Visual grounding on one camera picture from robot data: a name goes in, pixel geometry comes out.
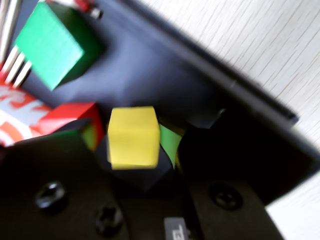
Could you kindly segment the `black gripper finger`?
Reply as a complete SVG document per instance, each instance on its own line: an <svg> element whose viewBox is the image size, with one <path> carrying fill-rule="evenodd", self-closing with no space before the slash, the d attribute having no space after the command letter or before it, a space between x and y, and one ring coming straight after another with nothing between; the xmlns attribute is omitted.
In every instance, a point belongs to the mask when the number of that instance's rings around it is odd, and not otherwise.
<svg viewBox="0 0 320 240"><path fill-rule="evenodd" d="M203 240L281 240L283 236L249 185L241 152L215 129L173 131L160 143L174 159L185 194L188 225Z"/></svg>
<svg viewBox="0 0 320 240"><path fill-rule="evenodd" d="M0 148L3 240L127 240L89 118Z"/></svg>

